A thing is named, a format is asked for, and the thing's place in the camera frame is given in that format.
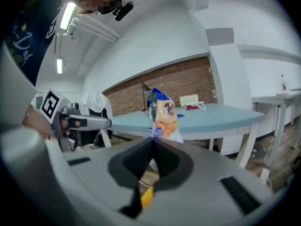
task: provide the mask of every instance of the fluorescent light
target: fluorescent light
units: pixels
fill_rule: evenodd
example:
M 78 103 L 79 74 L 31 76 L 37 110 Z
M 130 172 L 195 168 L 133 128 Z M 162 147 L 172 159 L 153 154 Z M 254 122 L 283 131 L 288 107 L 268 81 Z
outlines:
M 56 61 L 57 65 L 57 73 L 62 74 L 63 73 L 63 61 L 61 59 L 58 59 Z
M 75 6 L 76 5 L 73 2 L 69 2 L 67 4 L 67 7 L 66 7 L 66 10 L 64 12 L 64 16 L 63 16 L 63 19 L 62 19 L 62 22 L 61 22 L 61 29 L 66 30 L 68 28 L 68 25 L 69 25 L 72 13 L 75 9 Z

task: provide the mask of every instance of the table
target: table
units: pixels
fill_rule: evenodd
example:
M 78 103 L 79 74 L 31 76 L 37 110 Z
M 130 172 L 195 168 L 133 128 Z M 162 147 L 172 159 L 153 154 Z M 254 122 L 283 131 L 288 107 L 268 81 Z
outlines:
M 183 139 L 210 139 L 210 150 L 213 149 L 215 138 L 244 135 L 236 164 L 242 168 L 246 166 L 264 114 L 219 104 L 206 104 L 205 111 L 186 111 L 184 108 L 177 108 L 176 111 L 184 115 L 178 119 Z M 151 126 L 148 116 L 138 111 L 114 117 L 111 130 L 147 137 Z
M 263 96 L 263 97 L 253 97 L 252 101 L 253 103 L 263 103 L 263 104 L 271 104 L 271 105 L 276 105 L 280 107 L 280 115 L 279 115 L 279 123 L 278 126 L 276 126 L 276 138 L 274 140 L 274 145 L 272 146 L 270 153 L 266 155 L 266 162 L 265 164 L 269 166 L 273 160 L 276 157 L 276 152 L 278 148 L 280 147 L 281 143 L 281 138 L 282 134 L 284 131 L 284 126 L 285 126 L 285 114 L 286 114 L 286 109 L 292 103 L 298 102 L 301 100 L 301 91 L 295 92 L 295 91 L 288 91 L 287 95 L 274 95 L 274 96 Z M 299 140 L 297 140 L 295 147 L 298 147 Z

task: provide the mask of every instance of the wooden floor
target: wooden floor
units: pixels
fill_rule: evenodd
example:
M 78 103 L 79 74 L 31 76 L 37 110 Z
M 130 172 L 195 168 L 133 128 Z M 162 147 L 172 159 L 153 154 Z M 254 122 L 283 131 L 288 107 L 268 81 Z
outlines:
M 283 188 L 286 185 L 289 176 L 293 174 L 293 162 L 300 153 L 299 149 L 293 148 L 297 137 L 297 127 L 298 120 L 295 120 L 293 126 L 287 125 L 285 127 L 280 150 L 277 153 L 276 159 L 268 167 L 270 170 L 269 179 L 271 181 L 271 189 L 273 192 L 277 192 Z M 274 143 L 274 139 L 275 137 L 271 135 L 256 140 L 256 143 L 260 144 L 266 153 L 270 145 Z M 190 144 L 199 147 L 207 147 L 206 141 L 195 141 L 190 142 Z M 250 157 L 245 169 L 259 177 L 264 167 L 264 158 L 254 159 Z M 147 170 L 140 180 L 140 194 L 142 195 L 148 187 L 153 186 L 158 179 L 159 176 L 156 172 Z

